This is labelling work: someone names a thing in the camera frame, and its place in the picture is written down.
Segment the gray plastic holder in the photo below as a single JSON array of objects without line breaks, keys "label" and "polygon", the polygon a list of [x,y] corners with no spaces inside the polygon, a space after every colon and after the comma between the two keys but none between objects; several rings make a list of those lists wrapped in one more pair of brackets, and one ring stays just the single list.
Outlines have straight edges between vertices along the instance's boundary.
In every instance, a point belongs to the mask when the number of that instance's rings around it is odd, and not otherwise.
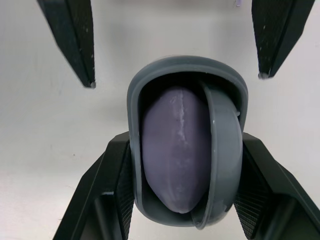
[{"label": "gray plastic holder", "polygon": [[[211,179],[208,194],[190,213],[169,210],[146,181],[141,159],[139,98],[152,80],[174,73],[205,73],[210,81],[197,79],[204,90],[211,121]],[[223,80],[229,89],[223,89]],[[221,220],[236,195],[242,165],[242,133],[248,108],[248,89],[231,67],[199,56],[172,56],[155,61],[140,70],[127,92],[127,113],[133,167],[133,193],[139,211],[152,221],[169,226],[203,229]]]}]

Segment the purple soap bar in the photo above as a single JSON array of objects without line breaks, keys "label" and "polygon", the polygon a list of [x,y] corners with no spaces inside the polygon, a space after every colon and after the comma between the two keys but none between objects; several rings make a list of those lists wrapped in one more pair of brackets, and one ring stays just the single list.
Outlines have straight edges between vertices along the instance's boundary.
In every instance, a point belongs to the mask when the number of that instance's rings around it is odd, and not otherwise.
[{"label": "purple soap bar", "polygon": [[184,87],[163,92],[144,115],[142,160],[146,180],[163,204],[190,212],[210,185],[208,106]]}]

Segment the gray plastic frame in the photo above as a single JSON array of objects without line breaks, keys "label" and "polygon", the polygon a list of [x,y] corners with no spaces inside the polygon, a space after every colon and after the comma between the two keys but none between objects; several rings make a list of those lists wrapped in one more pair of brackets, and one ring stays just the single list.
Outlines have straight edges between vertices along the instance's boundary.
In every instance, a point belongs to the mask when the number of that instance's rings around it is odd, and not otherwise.
[{"label": "gray plastic frame", "polygon": [[[237,102],[234,102],[234,105],[238,106],[238,108],[235,109],[235,114],[239,114],[237,118],[241,134],[244,130],[248,109],[248,89],[243,78],[234,69],[221,62],[199,56],[171,56],[157,60],[140,70],[132,79],[128,88],[127,113],[133,166],[133,192],[137,208],[147,218],[161,224],[181,227],[196,226],[197,228],[202,229],[205,227],[207,223],[212,224],[223,217],[223,214],[221,212],[217,214],[217,212],[212,211],[215,199],[214,190],[213,194],[211,190],[212,179],[208,197],[209,201],[212,201],[212,204],[210,204],[210,202],[208,201],[208,203],[206,203],[206,207],[204,207],[205,209],[203,209],[202,207],[202,209],[192,211],[191,214],[175,213],[166,208],[164,204],[155,196],[155,194],[150,189],[144,177],[141,161],[141,146],[139,133],[140,93],[144,86],[146,86],[146,84],[148,84],[150,81],[164,75],[181,72],[197,72],[218,76],[232,83],[236,87],[239,93],[239,99],[236,100]],[[214,80],[210,82],[210,85],[215,85]],[[209,103],[209,101],[211,100],[208,99],[208,90],[205,91],[205,94]],[[236,182],[232,183],[232,185],[236,185],[238,187],[238,183]],[[227,202],[228,203],[225,204],[227,206],[226,209],[224,209],[225,212],[227,212],[232,205],[232,203],[230,204],[230,200],[228,200]]]}]

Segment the white wall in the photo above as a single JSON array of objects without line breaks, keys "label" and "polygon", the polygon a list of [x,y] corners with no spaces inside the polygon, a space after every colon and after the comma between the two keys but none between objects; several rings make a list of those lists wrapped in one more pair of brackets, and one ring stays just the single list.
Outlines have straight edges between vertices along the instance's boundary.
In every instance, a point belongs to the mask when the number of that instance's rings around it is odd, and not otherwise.
[{"label": "white wall", "polygon": [[[320,1],[275,78],[258,79],[250,0],[92,0],[97,88],[84,89],[36,0],[0,1],[0,240],[52,239],[82,174],[128,129],[135,73],[167,55],[224,62],[245,79],[245,131],[260,138],[320,207]],[[131,240],[244,240],[232,209],[203,231],[136,209]]]}]

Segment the purple object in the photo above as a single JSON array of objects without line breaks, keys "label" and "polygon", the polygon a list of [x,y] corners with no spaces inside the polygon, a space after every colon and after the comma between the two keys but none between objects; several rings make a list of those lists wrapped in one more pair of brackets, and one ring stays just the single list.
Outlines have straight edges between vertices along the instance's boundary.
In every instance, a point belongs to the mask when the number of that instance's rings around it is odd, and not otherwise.
[{"label": "purple object", "polygon": [[163,204],[190,212],[210,185],[208,106],[184,87],[163,92],[144,115],[142,160],[146,180]]}]

